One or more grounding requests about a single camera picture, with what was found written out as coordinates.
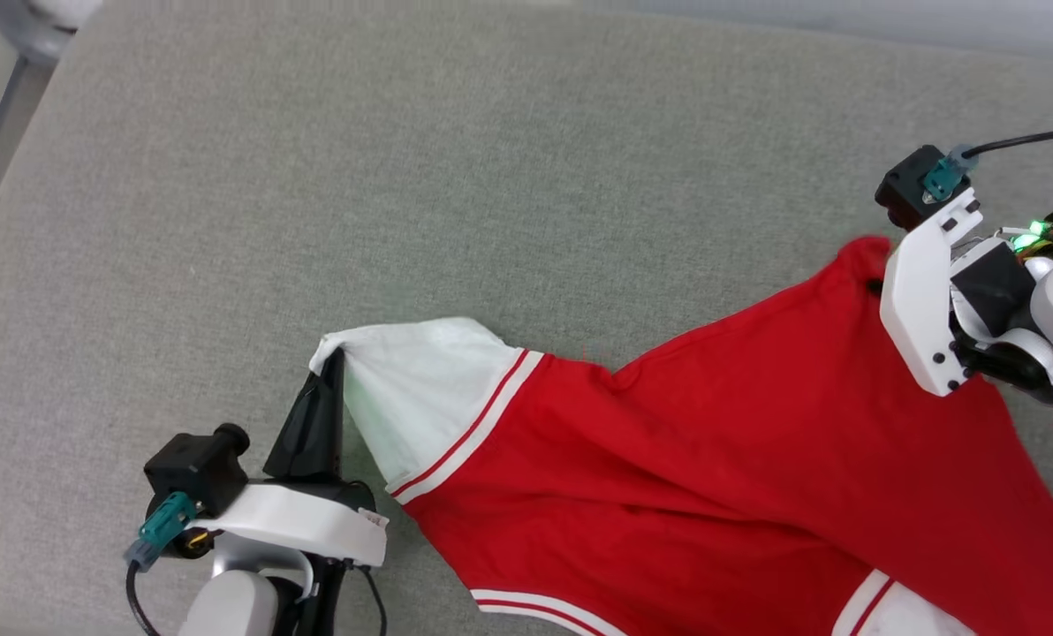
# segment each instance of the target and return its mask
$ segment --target white tag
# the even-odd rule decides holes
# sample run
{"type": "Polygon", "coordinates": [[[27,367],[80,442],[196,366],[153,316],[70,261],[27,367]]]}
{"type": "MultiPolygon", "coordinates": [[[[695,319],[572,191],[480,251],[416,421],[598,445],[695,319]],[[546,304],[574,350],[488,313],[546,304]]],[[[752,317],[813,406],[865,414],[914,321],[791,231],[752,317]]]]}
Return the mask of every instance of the white tag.
{"type": "Polygon", "coordinates": [[[369,520],[372,520],[372,522],[381,530],[385,530],[386,524],[389,524],[389,517],[378,515],[373,511],[364,510],[364,508],[358,508],[358,514],[364,516],[369,520]]]}

